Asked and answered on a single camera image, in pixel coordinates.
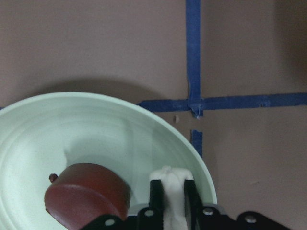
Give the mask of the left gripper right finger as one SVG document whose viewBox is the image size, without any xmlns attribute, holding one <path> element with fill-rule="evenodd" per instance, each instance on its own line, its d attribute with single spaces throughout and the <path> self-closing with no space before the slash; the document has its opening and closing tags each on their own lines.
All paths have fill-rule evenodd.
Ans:
<svg viewBox="0 0 307 230">
<path fill-rule="evenodd" d="M 184 213 L 188 230 L 200 230 L 199 217 L 203 207 L 194 180 L 184 181 Z"/>
</svg>

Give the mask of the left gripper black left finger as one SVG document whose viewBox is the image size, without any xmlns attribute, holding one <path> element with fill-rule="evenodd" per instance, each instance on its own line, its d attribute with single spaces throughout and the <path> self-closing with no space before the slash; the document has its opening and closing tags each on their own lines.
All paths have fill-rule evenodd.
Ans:
<svg viewBox="0 0 307 230">
<path fill-rule="evenodd" d="M 164 229 L 164 189 L 161 180 L 150 181 L 149 204 L 138 212 L 138 229 Z"/>
</svg>

